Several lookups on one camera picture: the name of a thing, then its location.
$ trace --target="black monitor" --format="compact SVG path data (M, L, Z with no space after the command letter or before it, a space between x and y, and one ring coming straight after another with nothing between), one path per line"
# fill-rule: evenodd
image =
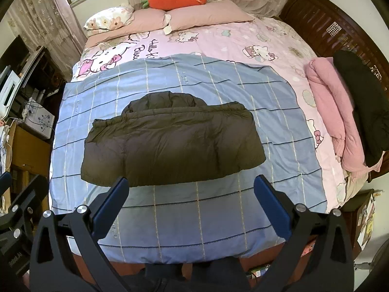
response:
M28 48L18 35L0 57L0 73L5 67L11 66L11 69L18 75L22 71L28 55Z

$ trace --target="pink folded jacket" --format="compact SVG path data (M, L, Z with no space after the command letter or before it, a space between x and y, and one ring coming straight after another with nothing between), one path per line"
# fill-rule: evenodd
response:
M342 168L354 178L371 170L379 171L381 160L373 167L364 164L361 139L353 118L353 104L333 59L314 58L305 67L316 106L332 137L335 154L342 158Z

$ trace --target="wooden headboard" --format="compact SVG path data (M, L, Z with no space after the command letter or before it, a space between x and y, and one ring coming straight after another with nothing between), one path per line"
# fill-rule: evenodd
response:
M365 31L330 0L289 0L280 18L293 27L319 57L355 52L380 80L389 98L389 62Z

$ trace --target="pink hello kitty bedsheet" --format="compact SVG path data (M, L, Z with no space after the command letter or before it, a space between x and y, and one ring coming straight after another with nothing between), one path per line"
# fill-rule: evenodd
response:
M196 54L226 61L271 66L294 89L298 105L316 141L327 210L345 199L346 182L322 118L316 108L304 65L316 57L289 25L272 18L253 22L193 27L165 35L162 30L133 34L88 48L73 67L72 82L135 59Z

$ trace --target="wooden drawer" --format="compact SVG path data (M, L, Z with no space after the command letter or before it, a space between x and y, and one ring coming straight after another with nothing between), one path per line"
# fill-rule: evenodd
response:
M49 176L50 151L48 143L17 126L12 146L11 164L32 174Z

